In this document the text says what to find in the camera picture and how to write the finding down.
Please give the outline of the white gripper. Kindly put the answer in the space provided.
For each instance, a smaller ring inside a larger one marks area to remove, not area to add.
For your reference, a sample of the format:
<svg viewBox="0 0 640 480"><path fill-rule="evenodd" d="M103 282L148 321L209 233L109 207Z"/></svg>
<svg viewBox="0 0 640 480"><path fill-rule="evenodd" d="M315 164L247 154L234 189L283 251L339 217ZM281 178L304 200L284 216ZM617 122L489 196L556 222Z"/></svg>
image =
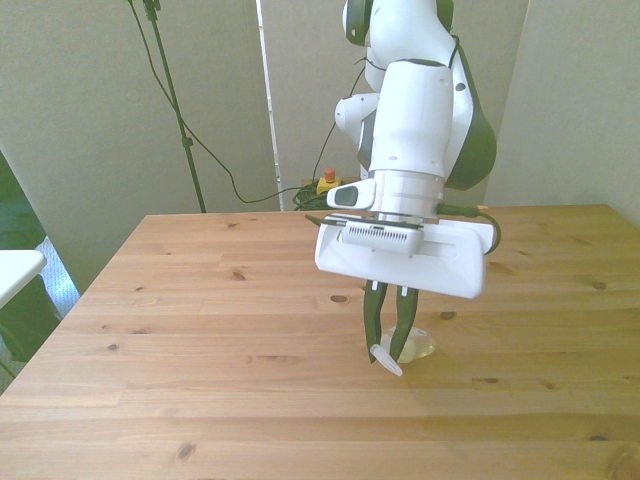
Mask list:
<svg viewBox="0 0 640 480"><path fill-rule="evenodd" d="M376 361L371 348L382 337L387 284L398 285L397 324L389 349L396 362L414 324L418 290L474 298L483 289L485 254L494 240L490 224L454 220L384 224L349 214L331 214L318 223L318 268L368 280L363 318L371 363Z"/></svg>

